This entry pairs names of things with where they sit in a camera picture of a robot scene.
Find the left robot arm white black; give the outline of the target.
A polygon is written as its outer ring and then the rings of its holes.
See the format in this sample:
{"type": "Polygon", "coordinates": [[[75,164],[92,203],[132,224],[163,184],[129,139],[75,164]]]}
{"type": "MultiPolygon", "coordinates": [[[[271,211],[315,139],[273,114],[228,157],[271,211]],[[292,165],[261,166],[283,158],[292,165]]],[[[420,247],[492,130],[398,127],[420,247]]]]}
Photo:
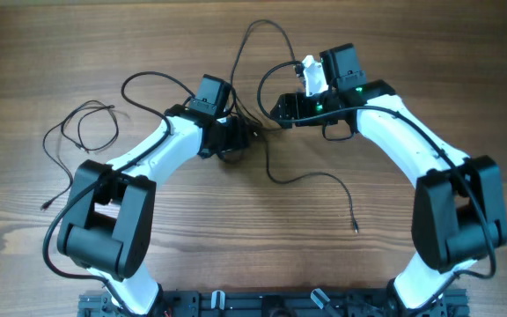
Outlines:
{"type": "Polygon", "coordinates": [[[237,150],[241,125],[226,104],[231,84],[206,75],[197,92],[160,114],[161,123],[135,148],[102,164],[86,160],[75,172],[66,205],[46,236],[60,254],[105,286],[114,312],[170,316],[171,304],[144,263],[151,242],[156,192],[195,156],[237,150]]]}

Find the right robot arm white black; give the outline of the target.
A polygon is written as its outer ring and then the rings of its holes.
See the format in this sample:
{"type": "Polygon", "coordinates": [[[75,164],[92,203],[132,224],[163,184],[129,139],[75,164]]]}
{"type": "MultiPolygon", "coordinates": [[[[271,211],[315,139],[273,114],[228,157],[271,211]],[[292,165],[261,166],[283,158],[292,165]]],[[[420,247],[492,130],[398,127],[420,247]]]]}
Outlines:
{"type": "Polygon", "coordinates": [[[492,278],[496,249],[507,242],[497,163],[452,147],[411,114],[386,81],[368,81],[350,43],[288,64],[305,89],[281,95],[266,117],[283,129],[326,129],[344,121],[351,135],[375,143],[415,190],[415,254],[389,282],[380,313],[417,316],[437,307],[455,313],[444,302],[447,288],[461,276],[492,278]]]}

